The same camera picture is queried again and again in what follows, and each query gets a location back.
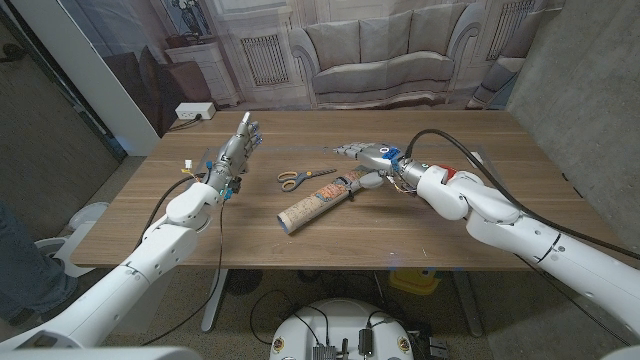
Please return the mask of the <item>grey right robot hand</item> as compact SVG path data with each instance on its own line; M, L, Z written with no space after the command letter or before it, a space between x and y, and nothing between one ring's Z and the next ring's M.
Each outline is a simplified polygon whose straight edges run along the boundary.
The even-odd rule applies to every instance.
M354 142L339 146L334 152L356 159L364 167L389 180L401 192L416 193L417 184L427 168L400 148L386 143Z

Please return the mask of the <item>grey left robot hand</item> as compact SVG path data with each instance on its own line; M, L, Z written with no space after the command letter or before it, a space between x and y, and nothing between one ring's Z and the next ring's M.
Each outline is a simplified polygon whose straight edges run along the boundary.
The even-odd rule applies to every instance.
M219 195L226 193L231 182L248 171L247 161L252 152L262 143L259 123L252 122L251 113L246 112L234 135L221 147L205 178L205 184Z

